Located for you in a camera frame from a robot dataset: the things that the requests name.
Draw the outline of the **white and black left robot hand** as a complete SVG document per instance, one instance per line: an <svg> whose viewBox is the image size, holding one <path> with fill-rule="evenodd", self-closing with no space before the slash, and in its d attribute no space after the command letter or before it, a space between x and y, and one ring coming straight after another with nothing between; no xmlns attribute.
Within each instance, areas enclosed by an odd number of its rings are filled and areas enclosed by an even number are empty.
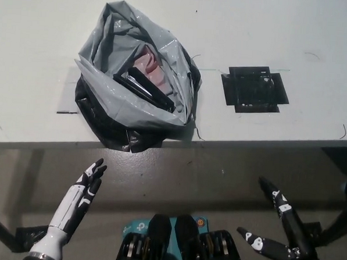
<svg viewBox="0 0 347 260"><path fill-rule="evenodd" d="M101 158L92 163L70 186L53 215L50 227L65 232L68 238L74 234L102 184L101 177L107 169L103 162Z"/></svg>

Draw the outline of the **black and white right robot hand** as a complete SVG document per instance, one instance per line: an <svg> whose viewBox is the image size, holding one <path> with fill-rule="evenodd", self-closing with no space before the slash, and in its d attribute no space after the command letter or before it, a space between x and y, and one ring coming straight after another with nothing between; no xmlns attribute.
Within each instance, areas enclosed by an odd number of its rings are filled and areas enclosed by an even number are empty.
<svg viewBox="0 0 347 260"><path fill-rule="evenodd" d="M237 232L258 254L271 260L319 260L312 239L302 220L282 191L265 177L259 177L259 184L266 198L275 208L289 241L288 245L261 237L238 227Z"/></svg>

